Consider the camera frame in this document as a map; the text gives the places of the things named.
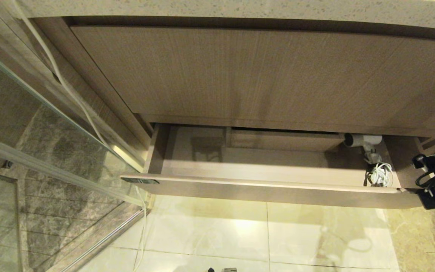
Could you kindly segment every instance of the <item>tiled floor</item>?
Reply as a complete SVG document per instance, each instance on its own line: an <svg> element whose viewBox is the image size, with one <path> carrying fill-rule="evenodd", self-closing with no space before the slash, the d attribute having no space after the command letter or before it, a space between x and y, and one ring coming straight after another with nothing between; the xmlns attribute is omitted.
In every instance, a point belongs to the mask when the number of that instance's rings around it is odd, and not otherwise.
<svg viewBox="0 0 435 272"><path fill-rule="evenodd" d="M132 272L142 224L80 272ZM158 196L147 224L140 272L399 271L381 209Z"/></svg>

